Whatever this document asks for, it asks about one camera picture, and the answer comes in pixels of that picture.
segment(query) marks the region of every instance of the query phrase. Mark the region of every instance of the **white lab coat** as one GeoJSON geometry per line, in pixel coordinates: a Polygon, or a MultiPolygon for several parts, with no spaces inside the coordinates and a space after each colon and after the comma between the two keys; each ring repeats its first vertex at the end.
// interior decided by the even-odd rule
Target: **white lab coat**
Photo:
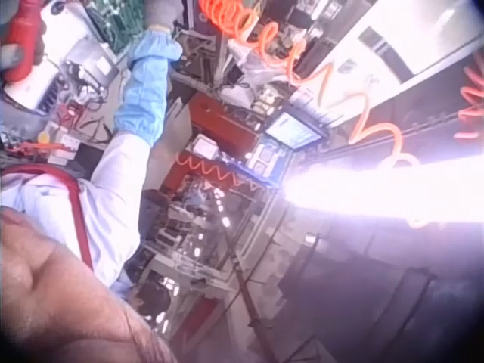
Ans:
{"type": "MultiPolygon", "coordinates": [[[[150,145],[121,132],[110,142],[91,181],[79,180],[95,275],[110,287],[139,245],[138,216],[150,145]]],[[[2,205],[27,214],[49,237],[81,258],[68,190],[50,175],[6,175],[2,205]]]]}

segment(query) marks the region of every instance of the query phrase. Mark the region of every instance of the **red tool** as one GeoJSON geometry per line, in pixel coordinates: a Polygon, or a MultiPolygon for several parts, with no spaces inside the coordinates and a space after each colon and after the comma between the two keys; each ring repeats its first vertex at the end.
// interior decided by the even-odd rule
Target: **red tool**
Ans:
{"type": "Polygon", "coordinates": [[[7,82],[25,79],[32,71],[37,38],[40,37],[42,0],[20,0],[18,12],[8,26],[5,44],[18,44],[23,49],[23,60],[4,74],[7,82]]]}

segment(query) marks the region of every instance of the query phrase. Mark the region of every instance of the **wire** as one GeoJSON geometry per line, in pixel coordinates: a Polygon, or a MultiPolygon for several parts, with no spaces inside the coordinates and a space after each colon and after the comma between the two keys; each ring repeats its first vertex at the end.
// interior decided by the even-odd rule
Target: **wire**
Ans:
{"type": "MultiPolygon", "coordinates": [[[[460,110],[458,112],[459,119],[466,123],[471,124],[476,117],[484,116],[484,105],[482,103],[482,98],[484,98],[484,59],[482,59],[481,54],[474,54],[474,59],[476,60],[477,66],[481,75],[477,74],[470,67],[464,68],[464,73],[469,79],[478,87],[462,87],[461,95],[467,102],[470,103],[470,107],[460,110]]],[[[460,139],[474,139],[481,135],[480,132],[458,132],[454,135],[455,138],[460,139]]]]}
{"type": "MultiPolygon", "coordinates": [[[[199,0],[199,4],[202,12],[213,22],[213,24],[215,24],[225,34],[235,38],[243,46],[254,50],[267,65],[270,67],[285,67],[287,79],[291,85],[300,87],[301,85],[305,85],[309,82],[320,79],[321,87],[319,89],[317,102],[318,106],[321,107],[327,84],[334,73],[333,63],[325,64],[319,71],[314,72],[311,76],[305,79],[302,79],[299,75],[295,74],[293,69],[294,65],[306,49],[305,40],[297,42],[290,50],[287,58],[274,58],[267,53],[266,48],[278,34],[279,25],[276,22],[266,24],[263,27],[257,41],[248,42],[244,39],[243,34],[249,31],[249,29],[252,29],[255,23],[258,21],[259,16],[256,11],[250,8],[245,8],[242,5],[241,0],[199,0]]],[[[481,70],[484,73],[484,61],[479,63],[479,67],[481,67],[481,70]]],[[[482,77],[477,76],[470,69],[466,69],[465,72],[474,83],[484,86],[484,79],[482,77]]],[[[471,95],[483,97],[484,92],[474,88],[464,87],[461,90],[461,94],[472,105],[470,109],[461,111],[462,117],[484,116],[484,112],[482,110],[475,110],[477,101],[474,98],[471,98],[471,95]]],[[[348,143],[350,145],[357,144],[365,138],[378,132],[390,132],[394,139],[392,153],[379,164],[379,167],[393,168],[399,161],[406,161],[411,166],[420,165],[419,160],[414,155],[404,153],[402,151],[403,135],[402,131],[397,125],[393,123],[378,123],[365,128],[371,109],[367,92],[354,92],[347,94],[341,101],[332,104],[328,108],[340,106],[341,104],[352,99],[361,99],[363,103],[363,110],[352,134],[349,136],[348,143]]],[[[418,220],[409,220],[408,223],[412,228],[421,228],[427,224],[426,222],[418,220]]]]}
{"type": "MultiPolygon", "coordinates": [[[[223,182],[229,179],[229,181],[232,182],[232,184],[235,185],[236,187],[240,187],[242,184],[245,184],[245,181],[239,180],[235,175],[235,173],[226,172],[225,174],[222,174],[222,171],[218,165],[211,165],[207,169],[207,165],[204,160],[197,162],[194,160],[194,158],[191,155],[189,155],[185,160],[180,160],[180,155],[177,155],[176,163],[180,166],[186,165],[192,171],[198,170],[201,172],[202,175],[209,175],[215,170],[216,178],[219,180],[219,182],[223,182]]],[[[259,186],[251,180],[249,180],[248,184],[250,186],[250,191],[255,191],[259,188],[259,186]]]]}

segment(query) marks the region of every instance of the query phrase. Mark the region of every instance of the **person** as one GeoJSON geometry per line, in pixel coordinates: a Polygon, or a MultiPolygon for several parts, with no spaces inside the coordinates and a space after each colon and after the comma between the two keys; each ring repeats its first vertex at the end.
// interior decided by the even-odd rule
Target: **person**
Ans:
{"type": "Polygon", "coordinates": [[[167,344],[66,246],[28,217],[0,209],[2,335],[22,356],[49,363],[175,363],[167,344]]]}
{"type": "Polygon", "coordinates": [[[182,55],[171,37],[182,12],[182,0],[144,0],[146,30],[129,50],[132,76],[114,117],[116,134],[90,181],[39,165],[3,171],[2,206],[29,216],[107,287],[140,243],[141,189],[150,149],[163,132],[169,63],[182,55]]]}
{"type": "Polygon", "coordinates": [[[154,321],[159,314],[168,311],[172,303],[165,286],[154,281],[133,284],[124,269],[110,289],[148,321],[154,321]]]}

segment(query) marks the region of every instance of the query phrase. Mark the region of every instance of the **industrial workstation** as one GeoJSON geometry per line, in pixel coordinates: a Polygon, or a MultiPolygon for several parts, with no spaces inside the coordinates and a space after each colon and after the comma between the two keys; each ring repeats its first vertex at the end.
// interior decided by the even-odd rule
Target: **industrial workstation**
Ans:
{"type": "Polygon", "coordinates": [[[1,0],[0,36],[16,361],[471,361],[472,0],[1,0]]]}

